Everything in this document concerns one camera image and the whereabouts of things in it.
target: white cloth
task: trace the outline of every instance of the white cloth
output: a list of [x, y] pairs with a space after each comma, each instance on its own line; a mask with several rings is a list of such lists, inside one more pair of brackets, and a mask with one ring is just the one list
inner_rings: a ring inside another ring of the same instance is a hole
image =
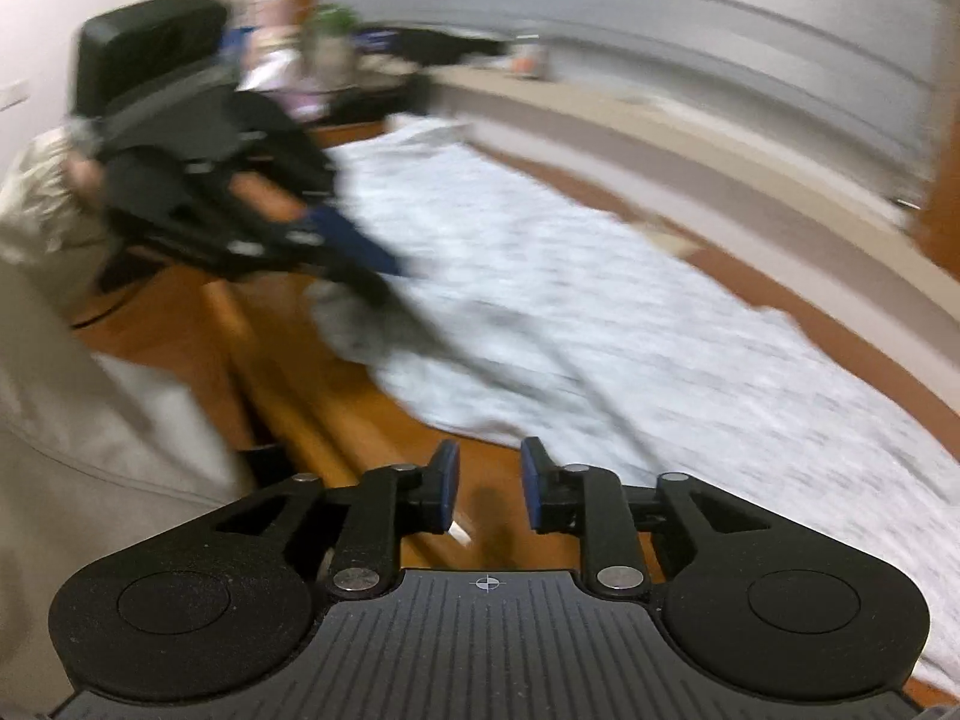
[[0, 699], [35, 712], [71, 692], [47, 635], [64, 581], [248, 489], [185, 386], [95, 361], [58, 314], [109, 254], [64, 153], [38, 140], [0, 190]]
[[376, 314], [315, 290], [320, 331], [416, 418], [625, 483], [685, 471], [881, 557], [925, 594], [916, 676], [960, 694], [960, 466], [907, 413], [613, 215], [435, 119], [342, 146], [347, 213], [419, 278]]

